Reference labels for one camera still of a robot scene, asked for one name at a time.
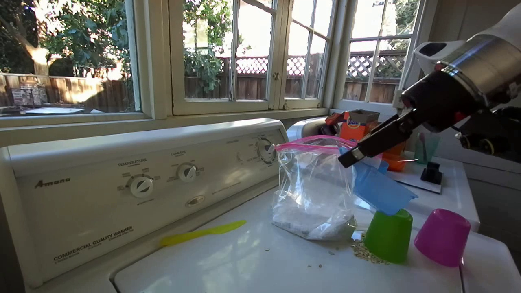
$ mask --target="tide box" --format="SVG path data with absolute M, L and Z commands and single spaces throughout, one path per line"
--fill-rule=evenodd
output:
M 359 141 L 378 125 L 380 113 L 366 110 L 354 110 L 344 113 L 346 122 L 342 124 L 340 137 Z

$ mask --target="green cup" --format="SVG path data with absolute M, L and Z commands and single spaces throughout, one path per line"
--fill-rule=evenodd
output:
M 413 217 L 401 209 L 388 216 L 376 212 L 365 234 L 364 245 L 372 254 L 391 263 L 402 263 L 407 259 Z

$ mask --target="window sill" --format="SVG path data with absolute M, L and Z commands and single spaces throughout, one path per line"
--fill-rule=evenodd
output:
M 0 147 L 42 141 L 73 139 L 117 133 L 146 131 L 163 128 L 221 123 L 254 118 L 277 120 L 329 115 L 329 109 L 309 108 L 280 111 L 258 111 L 221 114 L 199 114 L 172 116 L 167 119 L 134 119 L 118 121 L 95 121 L 53 125 L 29 125 L 0 128 Z

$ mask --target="yellow spatula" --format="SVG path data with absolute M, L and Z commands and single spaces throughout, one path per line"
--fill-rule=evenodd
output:
M 195 238 L 198 238 L 201 236 L 205 236 L 208 234 L 224 234 L 226 232 L 239 228 L 240 226 L 244 225 L 245 223 L 246 223 L 246 220 L 241 220 L 241 221 L 237 221 L 237 222 L 233 222 L 230 224 L 225 224 L 222 226 L 217 226 L 217 227 L 213 227 L 213 228 L 209 228 L 209 229 L 168 236 L 168 237 L 161 239 L 160 245 L 161 246 L 172 246 L 172 245 L 176 245 L 176 244 L 179 244 L 179 243 L 182 243 L 182 242 L 185 242 L 188 240 L 192 240 L 192 239 L 195 239 Z

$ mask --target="plastic bag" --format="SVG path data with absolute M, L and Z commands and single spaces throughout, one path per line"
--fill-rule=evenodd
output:
M 340 147 L 353 142 L 311 136 L 275 147 L 280 164 L 274 225 L 310 240 L 350 239 L 354 218 L 353 168 L 338 161 Z M 367 163 L 378 166 L 379 158 Z

